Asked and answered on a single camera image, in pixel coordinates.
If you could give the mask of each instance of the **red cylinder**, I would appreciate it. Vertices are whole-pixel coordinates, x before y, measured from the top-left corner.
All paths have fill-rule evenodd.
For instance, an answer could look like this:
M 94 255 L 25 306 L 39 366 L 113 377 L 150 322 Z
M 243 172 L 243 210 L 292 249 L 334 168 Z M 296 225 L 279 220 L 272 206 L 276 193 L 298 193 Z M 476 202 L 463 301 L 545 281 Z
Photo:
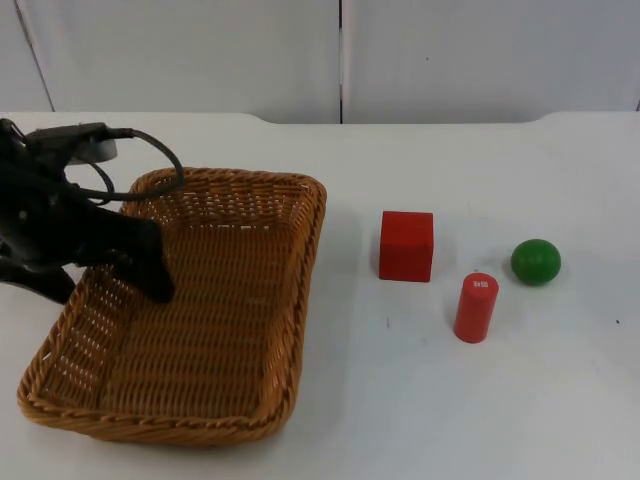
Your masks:
M 467 275 L 462 283 L 458 313 L 453 327 L 460 340 L 480 343 L 486 338 L 498 290 L 498 282 L 491 275 Z

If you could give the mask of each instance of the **basket rim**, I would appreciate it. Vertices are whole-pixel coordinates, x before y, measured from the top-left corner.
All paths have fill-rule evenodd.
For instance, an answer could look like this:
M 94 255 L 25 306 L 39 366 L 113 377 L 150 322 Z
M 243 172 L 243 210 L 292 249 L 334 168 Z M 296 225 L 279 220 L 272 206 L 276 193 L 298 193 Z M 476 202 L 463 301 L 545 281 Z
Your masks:
M 307 186 L 315 190 L 314 205 L 313 205 L 313 218 L 310 220 L 310 232 L 306 239 L 305 248 L 307 251 L 312 249 L 315 257 L 315 251 L 319 241 L 319 233 L 322 226 L 322 222 L 325 214 L 326 204 L 326 189 L 313 177 L 303 174 L 290 174 L 290 173 L 275 173 L 275 172 L 261 172 L 250 171 L 242 169 L 211 169 L 211 168 L 195 168 L 185 167 L 185 177 L 197 176 L 201 174 L 211 174 L 212 172 L 219 176 L 221 180 L 228 177 L 237 179 L 238 177 L 244 177 L 247 180 L 260 179 L 264 180 L 260 183 L 272 183 L 274 181 L 295 181 L 296 184 L 300 184 L 301 181 Z M 149 182 L 156 182 L 173 175 L 173 169 L 159 169 L 151 171 L 141 177 L 139 177 L 131 187 L 131 191 L 137 189 L 144 189 L 145 185 Z M 121 211 L 125 211 L 131 203 L 123 204 Z M 302 275 L 298 279 L 298 285 L 304 287 L 304 283 L 310 281 L 310 273 Z M 266 416 L 263 417 L 250 417 L 250 416 L 229 416 L 219 418 L 204 418 L 204 417 L 176 417 L 176 416 L 159 416 L 159 415 L 139 415 L 129 414 L 126 412 L 113 412 L 109 410 L 98 410 L 86 407 L 69 407 L 55 404 L 49 400 L 41 398 L 39 396 L 42 384 L 49 374 L 49 369 L 53 365 L 53 361 L 47 361 L 52 358 L 52 354 L 58 351 L 66 341 L 68 341 L 68 332 L 74 325 L 77 316 L 72 312 L 78 304 L 86 303 L 86 297 L 89 295 L 89 286 L 95 281 L 96 271 L 94 267 L 87 268 L 84 272 L 82 279 L 78 282 L 77 288 L 74 290 L 71 298 L 65 305 L 63 311 L 60 313 L 58 320 L 51 327 L 49 334 L 47 335 L 44 343 L 40 346 L 35 356 L 31 360 L 29 366 L 24 372 L 24 375 L 20 381 L 20 385 L 17 391 L 17 400 L 20 409 L 23 413 L 37 423 L 44 423 L 50 426 L 56 426 L 52 423 L 55 419 L 65 420 L 84 420 L 90 425 L 91 423 L 100 422 L 104 424 L 108 422 L 117 427 L 119 425 L 134 426 L 144 425 L 147 427 L 157 428 L 169 428 L 169 429 L 184 429 L 188 431 L 194 430 L 221 430 L 231 428 L 234 430 L 257 430 L 267 427 L 275 420 L 282 418 L 286 412 L 287 405 L 291 405 L 295 402 L 295 398 L 291 398 L 291 392 L 295 397 L 297 391 L 291 389 L 294 386 L 295 380 L 292 375 L 286 376 L 286 384 L 283 384 L 281 390 L 283 391 L 282 398 L 279 404 Z M 295 364 L 296 360 L 301 361 L 302 343 L 304 341 L 304 323 L 306 321 L 306 307 L 305 300 L 308 295 L 309 289 L 298 288 L 298 296 L 293 302 L 293 310 L 300 311 L 299 315 L 296 315 L 296 324 L 302 323 L 303 328 L 296 328 L 295 341 L 292 343 L 291 348 L 287 356 L 287 364 L 289 366 Z M 67 428 L 70 430 L 81 431 L 75 428 Z

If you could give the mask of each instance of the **green sphere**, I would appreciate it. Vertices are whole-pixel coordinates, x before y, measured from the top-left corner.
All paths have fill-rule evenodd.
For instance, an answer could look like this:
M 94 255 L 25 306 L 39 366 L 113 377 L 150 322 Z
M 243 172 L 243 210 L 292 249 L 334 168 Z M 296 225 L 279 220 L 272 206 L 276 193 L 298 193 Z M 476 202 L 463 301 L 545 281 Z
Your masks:
M 560 252 L 546 240 L 527 240 L 511 255 L 511 269 L 522 283 L 543 285 L 560 272 Z

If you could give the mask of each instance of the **white wall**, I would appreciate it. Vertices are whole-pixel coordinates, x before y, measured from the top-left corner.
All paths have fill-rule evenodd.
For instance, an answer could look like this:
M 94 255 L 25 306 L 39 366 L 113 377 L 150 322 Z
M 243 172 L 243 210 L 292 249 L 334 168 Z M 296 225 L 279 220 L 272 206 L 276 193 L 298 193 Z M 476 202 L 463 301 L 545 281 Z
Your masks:
M 346 122 L 521 121 L 640 99 L 639 0 L 343 4 Z
M 0 0 L 0 111 L 51 110 L 11 0 Z
M 337 122 L 337 0 L 21 0 L 56 110 Z

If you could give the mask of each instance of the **robotic arm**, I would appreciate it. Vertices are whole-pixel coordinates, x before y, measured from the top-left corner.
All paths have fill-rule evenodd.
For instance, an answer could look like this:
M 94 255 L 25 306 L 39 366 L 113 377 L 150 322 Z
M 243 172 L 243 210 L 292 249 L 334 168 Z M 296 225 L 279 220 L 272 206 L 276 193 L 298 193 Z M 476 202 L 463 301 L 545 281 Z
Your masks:
M 140 138 L 159 149 L 175 166 L 174 181 L 142 194 L 115 192 L 97 163 L 116 156 L 119 138 Z M 106 191 L 71 184 L 64 169 L 74 163 L 92 166 Z M 150 299 L 171 301 L 174 285 L 162 260 L 160 226 L 100 206 L 153 198 L 183 179 L 173 152 L 138 130 L 92 123 L 24 135 L 13 122 L 0 119 L 0 281 L 65 303 L 75 284 L 64 265 L 111 264 L 116 277 Z

